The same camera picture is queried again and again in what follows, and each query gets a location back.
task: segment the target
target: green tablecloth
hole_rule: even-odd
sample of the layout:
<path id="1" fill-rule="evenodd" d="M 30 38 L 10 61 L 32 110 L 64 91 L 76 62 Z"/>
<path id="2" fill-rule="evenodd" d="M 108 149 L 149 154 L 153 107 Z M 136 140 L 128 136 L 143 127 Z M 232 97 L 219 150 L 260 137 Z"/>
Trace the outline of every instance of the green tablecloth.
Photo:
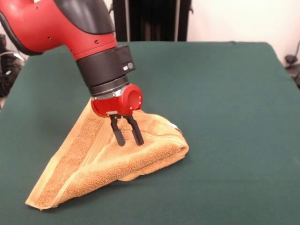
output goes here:
<path id="1" fill-rule="evenodd" d="M 30 57 L 0 113 L 0 223 L 299 225 L 300 93 L 265 43 L 130 43 L 143 110 L 190 152 L 60 207 L 24 202 L 87 104 L 65 47 Z"/>

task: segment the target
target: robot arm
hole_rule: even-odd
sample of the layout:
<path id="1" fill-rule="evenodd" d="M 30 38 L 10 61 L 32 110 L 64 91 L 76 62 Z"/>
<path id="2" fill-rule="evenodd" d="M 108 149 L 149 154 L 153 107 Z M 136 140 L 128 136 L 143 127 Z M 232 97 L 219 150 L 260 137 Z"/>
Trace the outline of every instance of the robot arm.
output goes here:
<path id="1" fill-rule="evenodd" d="M 0 21 L 14 45 L 26 55 L 41 55 L 65 45 L 91 95 L 91 107 L 110 117 L 119 145 L 125 140 L 117 119 L 127 119 L 138 145 L 143 138 L 132 114 L 142 107 L 139 87 L 127 73 L 135 70 L 130 49 L 118 46 L 103 0 L 0 0 Z"/>

